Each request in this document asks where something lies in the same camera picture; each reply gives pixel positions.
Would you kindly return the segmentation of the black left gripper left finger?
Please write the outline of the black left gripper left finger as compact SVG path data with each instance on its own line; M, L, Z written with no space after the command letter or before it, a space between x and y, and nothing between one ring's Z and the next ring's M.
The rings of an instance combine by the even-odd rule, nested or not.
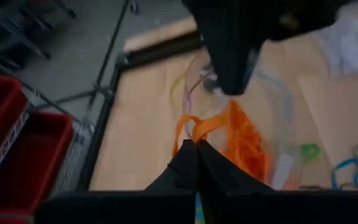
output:
M184 140L144 190L66 192L46 201L36 223L193 223L198 179L196 144Z

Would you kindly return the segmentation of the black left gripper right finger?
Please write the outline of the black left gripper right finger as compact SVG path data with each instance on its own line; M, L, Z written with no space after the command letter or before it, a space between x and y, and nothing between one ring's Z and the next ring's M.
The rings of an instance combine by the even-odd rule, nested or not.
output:
M358 190L317 185L274 190L246 174L205 140L197 144L197 153L206 223L358 223Z

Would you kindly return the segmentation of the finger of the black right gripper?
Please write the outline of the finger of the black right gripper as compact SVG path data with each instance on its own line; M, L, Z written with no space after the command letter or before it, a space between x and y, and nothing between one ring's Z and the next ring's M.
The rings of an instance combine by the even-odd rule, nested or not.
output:
M220 32L203 34L203 42L208 50L218 86L226 95L244 93L244 66L239 57L238 39Z
M263 44L264 41L259 41L256 44L251 45L246 53L246 59L244 61L244 76L242 82L243 90L247 89L252 74L256 68Z

